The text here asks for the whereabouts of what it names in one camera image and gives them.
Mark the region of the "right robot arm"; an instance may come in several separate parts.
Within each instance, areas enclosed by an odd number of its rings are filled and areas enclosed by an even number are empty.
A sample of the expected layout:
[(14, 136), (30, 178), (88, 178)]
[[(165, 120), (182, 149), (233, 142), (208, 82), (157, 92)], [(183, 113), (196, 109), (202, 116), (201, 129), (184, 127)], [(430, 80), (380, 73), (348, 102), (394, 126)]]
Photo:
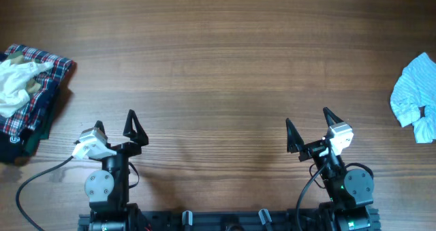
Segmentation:
[[(354, 132), (329, 108), (323, 108), (328, 130), (321, 139), (306, 143), (292, 121), (285, 120), (287, 152), (298, 153), (300, 161), (312, 159), (317, 171), (303, 187), (294, 209), (294, 227), (297, 230), (376, 230), (377, 220), (369, 208), (373, 204), (374, 173), (368, 166), (341, 158), (350, 146)], [(307, 217), (301, 204), (310, 186), (320, 177), (330, 198), (321, 203)]]

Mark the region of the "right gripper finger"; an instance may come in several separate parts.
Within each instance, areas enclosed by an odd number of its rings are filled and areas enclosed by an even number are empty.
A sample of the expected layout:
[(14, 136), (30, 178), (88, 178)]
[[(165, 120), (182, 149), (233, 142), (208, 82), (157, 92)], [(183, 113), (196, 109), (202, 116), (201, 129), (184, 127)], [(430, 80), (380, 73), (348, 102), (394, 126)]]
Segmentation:
[(285, 120), (287, 130), (287, 152), (297, 153), (303, 150), (304, 140), (301, 138), (294, 124), (289, 118)]
[(343, 120), (340, 119), (334, 112), (332, 112), (328, 107), (323, 108), (324, 117), (327, 125), (330, 127), (332, 125), (342, 123)]

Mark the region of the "light blue striped baby pants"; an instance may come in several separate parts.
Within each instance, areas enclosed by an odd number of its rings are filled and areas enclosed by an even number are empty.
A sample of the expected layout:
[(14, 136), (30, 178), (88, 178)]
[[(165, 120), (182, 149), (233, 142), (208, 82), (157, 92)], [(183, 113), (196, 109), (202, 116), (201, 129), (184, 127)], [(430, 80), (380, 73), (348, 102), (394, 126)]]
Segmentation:
[(435, 62), (425, 52), (403, 68), (390, 106), (401, 127), (414, 128), (418, 144), (435, 141)]

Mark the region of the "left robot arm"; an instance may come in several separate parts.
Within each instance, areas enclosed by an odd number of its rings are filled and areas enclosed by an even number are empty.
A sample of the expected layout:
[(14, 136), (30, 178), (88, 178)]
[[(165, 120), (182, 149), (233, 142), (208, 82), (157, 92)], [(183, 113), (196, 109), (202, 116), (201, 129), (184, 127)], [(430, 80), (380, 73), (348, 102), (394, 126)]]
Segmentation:
[(111, 147), (115, 154), (101, 158), (102, 169), (92, 172), (85, 181), (91, 212), (79, 216), (78, 231), (152, 229), (138, 205), (129, 203), (129, 190), (135, 187), (129, 184), (129, 170), (135, 168), (129, 158), (141, 154), (142, 147), (149, 144), (133, 110), (127, 114), (123, 135), (129, 141)]

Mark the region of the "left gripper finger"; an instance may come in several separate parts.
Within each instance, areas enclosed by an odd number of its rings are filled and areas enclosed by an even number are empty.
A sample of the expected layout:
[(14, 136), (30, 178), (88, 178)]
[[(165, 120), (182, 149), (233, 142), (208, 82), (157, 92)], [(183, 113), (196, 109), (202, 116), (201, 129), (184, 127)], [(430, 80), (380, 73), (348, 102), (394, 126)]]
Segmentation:
[(127, 114), (123, 135), (139, 146), (149, 144), (149, 137), (142, 128), (134, 110), (129, 110)]
[(102, 121), (96, 121), (95, 125), (94, 125), (94, 130), (96, 131), (97, 134), (101, 135), (101, 136), (105, 136), (105, 129), (104, 129), (104, 124)]

